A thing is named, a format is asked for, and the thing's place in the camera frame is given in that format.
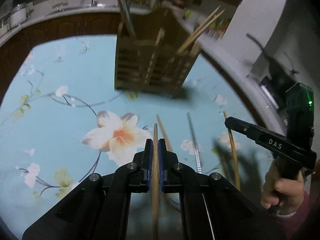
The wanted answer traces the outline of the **right hand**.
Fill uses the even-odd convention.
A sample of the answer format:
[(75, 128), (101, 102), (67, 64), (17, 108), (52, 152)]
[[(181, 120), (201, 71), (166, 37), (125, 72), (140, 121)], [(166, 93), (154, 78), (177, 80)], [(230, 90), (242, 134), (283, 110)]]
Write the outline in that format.
[(265, 175), (260, 204), (265, 209), (276, 206), (279, 215), (295, 213), (304, 201), (304, 178), (299, 171), (295, 180), (282, 178), (278, 171), (277, 159)]

